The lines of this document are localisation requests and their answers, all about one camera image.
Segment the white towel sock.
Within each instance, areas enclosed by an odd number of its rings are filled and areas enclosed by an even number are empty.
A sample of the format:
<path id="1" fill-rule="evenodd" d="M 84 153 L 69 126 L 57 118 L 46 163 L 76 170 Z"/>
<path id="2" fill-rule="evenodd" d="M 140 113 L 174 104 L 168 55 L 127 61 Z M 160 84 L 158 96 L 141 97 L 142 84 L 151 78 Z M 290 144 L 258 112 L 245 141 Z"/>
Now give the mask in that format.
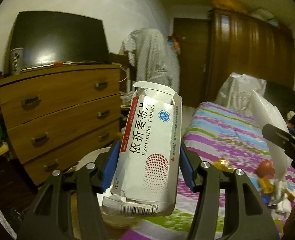
<path id="1" fill-rule="evenodd" d="M 294 202 L 295 190 L 289 189 L 286 181 L 276 180 L 268 207 L 276 210 L 277 214 L 285 216 L 290 214 L 291 204 Z"/>

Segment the silver cloth covered chair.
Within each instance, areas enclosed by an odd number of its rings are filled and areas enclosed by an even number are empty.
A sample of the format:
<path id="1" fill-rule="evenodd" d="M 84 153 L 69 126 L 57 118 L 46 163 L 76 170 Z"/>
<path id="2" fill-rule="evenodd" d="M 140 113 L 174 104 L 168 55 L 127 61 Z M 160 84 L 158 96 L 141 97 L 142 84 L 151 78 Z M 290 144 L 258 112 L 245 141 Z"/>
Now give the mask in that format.
<path id="1" fill-rule="evenodd" d="M 218 91 L 215 103 L 247 116 L 252 116 L 250 101 L 252 91 L 254 90 L 259 95 L 263 96 L 266 85 L 266 80 L 233 72 Z"/>

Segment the orange bag on wardrobe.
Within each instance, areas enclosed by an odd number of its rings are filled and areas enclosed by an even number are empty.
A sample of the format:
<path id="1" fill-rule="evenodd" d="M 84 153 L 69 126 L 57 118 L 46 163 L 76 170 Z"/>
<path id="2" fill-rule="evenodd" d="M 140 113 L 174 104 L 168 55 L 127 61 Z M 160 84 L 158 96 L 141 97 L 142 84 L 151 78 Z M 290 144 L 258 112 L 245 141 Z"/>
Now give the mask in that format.
<path id="1" fill-rule="evenodd" d="M 249 13 L 240 0 L 212 0 L 211 3 L 216 9 L 238 12 L 245 15 Z"/>

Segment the colourful striped floral bedsheet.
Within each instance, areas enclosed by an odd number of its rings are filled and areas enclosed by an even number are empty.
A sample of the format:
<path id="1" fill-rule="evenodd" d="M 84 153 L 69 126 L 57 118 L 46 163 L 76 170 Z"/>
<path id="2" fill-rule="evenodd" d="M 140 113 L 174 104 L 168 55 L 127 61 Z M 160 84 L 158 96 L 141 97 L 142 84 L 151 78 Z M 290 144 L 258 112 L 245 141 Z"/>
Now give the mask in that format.
<path id="1" fill-rule="evenodd" d="M 183 140 L 186 147 L 204 161 L 213 163 L 222 158 L 243 169 L 254 187 L 259 188 L 255 169 L 262 161 L 270 159 L 270 154 L 254 117 L 213 102 L 202 102 Z M 180 176 L 172 215 L 143 218 L 120 239 L 186 239 L 197 200 L 198 194 L 192 193 Z"/>

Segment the white plastic trash bucket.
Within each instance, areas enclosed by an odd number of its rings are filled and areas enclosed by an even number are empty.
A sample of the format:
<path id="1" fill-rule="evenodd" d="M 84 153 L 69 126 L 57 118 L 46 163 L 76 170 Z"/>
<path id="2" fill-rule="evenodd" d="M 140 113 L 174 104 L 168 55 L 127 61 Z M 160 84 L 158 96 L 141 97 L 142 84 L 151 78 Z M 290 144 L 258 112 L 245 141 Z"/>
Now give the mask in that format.
<path id="1" fill-rule="evenodd" d="M 94 163 L 99 155 L 107 153 L 109 150 L 110 150 L 110 147 L 105 147 L 105 148 L 101 148 L 101 149 L 98 149 L 98 150 L 88 153 L 77 163 L 77 165 L 75 166 L 75 171 L 78 171 L 80 168 L 87 165 L 88 163 Z M 103 211 L 103 208 L 102 208 L 103 198 L 109 197 L 112 195 L 111 188 L 112 188 L 112 186 L 107 188 L 104 193 L 97 193 L 96 194 L 97 198 L 98 198 L 103 221 L 108 226 L 115 228 L 115 229 L 128 229 L 128 228 L 138 224 L 140 222 L 140 218 L 138 218 L 138 217 L 114 216 L 114 215 L 109 215 Z"/>

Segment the dark wooden wardrobe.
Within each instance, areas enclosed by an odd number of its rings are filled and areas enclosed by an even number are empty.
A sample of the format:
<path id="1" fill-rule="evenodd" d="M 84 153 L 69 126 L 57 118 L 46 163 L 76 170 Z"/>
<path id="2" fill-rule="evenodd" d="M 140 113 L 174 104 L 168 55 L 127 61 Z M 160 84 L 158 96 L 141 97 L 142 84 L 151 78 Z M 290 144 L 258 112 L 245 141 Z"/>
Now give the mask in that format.
<path id="1" fill-rule="evenodd" d="M 294 87 L 294 38 L 254 17 L 213 9 L 205 99 L 214 101 L 233 72 Z"/>

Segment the red apple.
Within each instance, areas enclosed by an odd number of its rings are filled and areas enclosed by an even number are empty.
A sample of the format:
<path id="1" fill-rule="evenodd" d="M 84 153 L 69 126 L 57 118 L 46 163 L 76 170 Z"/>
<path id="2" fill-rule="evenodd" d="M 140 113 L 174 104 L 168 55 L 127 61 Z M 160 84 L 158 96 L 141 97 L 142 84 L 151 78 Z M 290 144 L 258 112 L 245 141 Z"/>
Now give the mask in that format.
<path id="1" fill-rule="evenodd" d="M 267 178 L 271 179 L 271 178 L 274 178 L 276 172 L 273 167 L 273 163 L 270 160 L 264 160 L 256 168 L 255 174 L 259 178 L 267 177 Z"/>

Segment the striped grey white cloth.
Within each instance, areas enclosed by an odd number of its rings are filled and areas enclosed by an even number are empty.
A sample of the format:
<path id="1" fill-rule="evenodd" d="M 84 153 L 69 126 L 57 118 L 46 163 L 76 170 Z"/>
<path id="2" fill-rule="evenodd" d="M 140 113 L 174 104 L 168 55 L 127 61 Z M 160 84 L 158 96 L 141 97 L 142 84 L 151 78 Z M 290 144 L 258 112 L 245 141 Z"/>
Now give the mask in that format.
<path id="1" fill-rule="evenodd" d="M 176 53 L 159 30 L 132 31 L 123 40 L 120 51 L 137 69 L 137 82 L 154 82 L 179 92 L 180 65 Z"/>

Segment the black cloth pile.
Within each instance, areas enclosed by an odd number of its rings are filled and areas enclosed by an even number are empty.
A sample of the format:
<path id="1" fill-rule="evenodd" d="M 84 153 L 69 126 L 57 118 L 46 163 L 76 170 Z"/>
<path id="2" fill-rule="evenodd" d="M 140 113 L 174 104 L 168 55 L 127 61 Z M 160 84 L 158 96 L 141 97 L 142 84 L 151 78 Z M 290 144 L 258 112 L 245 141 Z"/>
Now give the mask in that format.
<path id="1" fill-rule="evenodd" d="M 263 97 L 278 108 L 284 119 L 290 111 L 295 113 L 295 91 L 291 88 L 267 81 Z"/>

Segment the white patterned cup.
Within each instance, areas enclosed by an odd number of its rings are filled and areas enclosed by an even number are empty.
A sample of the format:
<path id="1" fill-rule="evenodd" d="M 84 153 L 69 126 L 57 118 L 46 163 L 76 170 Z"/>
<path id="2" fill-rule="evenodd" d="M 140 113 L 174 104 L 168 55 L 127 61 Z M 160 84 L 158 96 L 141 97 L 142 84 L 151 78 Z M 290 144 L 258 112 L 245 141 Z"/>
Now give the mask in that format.
<path id="1" fill-rule="evenodd" d="M 11 75 L 20 74 L 23 67 L 24 48 L 15 48 L 10 51 L 10 73 Z"/>

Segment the gold cardboard box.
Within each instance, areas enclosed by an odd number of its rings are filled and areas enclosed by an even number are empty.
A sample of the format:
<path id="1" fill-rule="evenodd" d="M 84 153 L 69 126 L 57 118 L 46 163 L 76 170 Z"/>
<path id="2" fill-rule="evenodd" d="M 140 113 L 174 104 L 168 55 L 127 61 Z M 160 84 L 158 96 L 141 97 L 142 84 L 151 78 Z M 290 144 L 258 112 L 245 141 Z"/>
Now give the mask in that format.
<path id="1" fill-rule="evenodd" d="M 258 183 L 262 194 L 272 194 L 274 192 L 274 185 L 270 182 L 270 179 L 266 176 L 259 177 Z"/>

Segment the white medicine carton box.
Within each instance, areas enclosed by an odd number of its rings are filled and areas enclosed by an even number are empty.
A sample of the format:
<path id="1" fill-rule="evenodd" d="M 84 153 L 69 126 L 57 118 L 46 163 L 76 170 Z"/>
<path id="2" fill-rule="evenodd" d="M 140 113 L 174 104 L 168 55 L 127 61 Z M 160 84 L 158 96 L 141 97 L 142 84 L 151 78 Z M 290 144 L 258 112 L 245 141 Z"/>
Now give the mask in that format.
<path id="1" fill-rule="evenodd" d="M 148 81 L 134 85 L 111 195 L 104 213 L 169 216 L 176 205 L 182 98 L 172 88 Z"/>

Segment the white pillows on wardrobe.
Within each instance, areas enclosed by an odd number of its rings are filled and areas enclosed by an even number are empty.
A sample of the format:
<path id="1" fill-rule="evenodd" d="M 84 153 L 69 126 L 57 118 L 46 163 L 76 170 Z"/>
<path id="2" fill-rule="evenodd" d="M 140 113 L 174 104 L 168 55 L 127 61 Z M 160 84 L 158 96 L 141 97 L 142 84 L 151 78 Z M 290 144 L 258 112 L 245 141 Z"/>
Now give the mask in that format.
<path id="1" fill-rule="evenodd" d="M 279 27 L 279 20 L 278 18 L 273 15 L 271 12 L 259 8 L 256 11 L 253 11 L 249 14 L 251 17 L 257 18 L 259 20 L 262 20 L 264 22 L 268 22 L 270 25 L 273 25 L 275 27 Z"/>

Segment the white plastic packaging sheet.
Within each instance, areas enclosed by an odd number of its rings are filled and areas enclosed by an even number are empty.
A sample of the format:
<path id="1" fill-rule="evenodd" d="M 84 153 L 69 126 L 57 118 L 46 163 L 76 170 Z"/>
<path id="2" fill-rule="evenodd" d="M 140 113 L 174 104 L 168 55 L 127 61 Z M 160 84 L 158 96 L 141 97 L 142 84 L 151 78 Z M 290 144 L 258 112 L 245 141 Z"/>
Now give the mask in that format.
<path id="1" fill-rule="evenodd" d="M 276 106 L 267 101 L 256 91 L 252 91 L 250 102 L 252 113 L 266 140 L 269 153 L 275 169 L 275 179 L 285 180 L 291 159 L 285 154 L 282 138 L 278 135 L 288 132 L 287 124 Z"/>

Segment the wooden chest of drawers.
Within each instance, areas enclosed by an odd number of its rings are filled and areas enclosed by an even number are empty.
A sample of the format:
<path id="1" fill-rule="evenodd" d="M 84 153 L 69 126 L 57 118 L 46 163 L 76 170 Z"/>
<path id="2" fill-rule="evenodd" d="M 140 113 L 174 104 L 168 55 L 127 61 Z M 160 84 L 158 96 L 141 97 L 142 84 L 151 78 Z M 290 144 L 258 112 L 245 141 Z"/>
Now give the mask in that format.
<path id="1" fill-rule="evenodd" d="M 119 81 L 119 64 L 48 68 L 0 80 L 8 137 L 34 184 L 115 139 Z"/>

